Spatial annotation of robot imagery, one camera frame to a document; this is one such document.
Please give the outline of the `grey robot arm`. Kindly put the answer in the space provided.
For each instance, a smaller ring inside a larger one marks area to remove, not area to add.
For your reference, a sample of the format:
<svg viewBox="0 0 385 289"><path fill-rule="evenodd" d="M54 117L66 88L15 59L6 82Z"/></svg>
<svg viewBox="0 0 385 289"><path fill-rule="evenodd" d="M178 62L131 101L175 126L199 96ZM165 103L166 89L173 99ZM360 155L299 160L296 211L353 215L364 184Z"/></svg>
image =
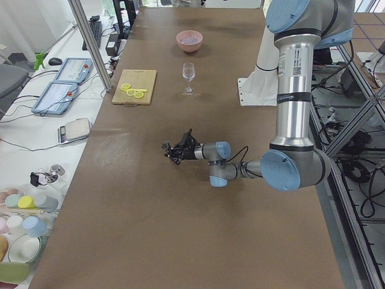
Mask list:
<svg viewBox="0 0 385 289"><path fill-rule="evenodd" d="M266 14L265 37L277 48L276 135L259 161L232 163L225 141L199 143L190 132L172 146L162 144L175 164L207 160L210 183L224 187L237 178L263 178L272 188L292 191L322 182L330 173L325 153L308 136L315 49L349 41L353 1L273 1Z"/></svg>

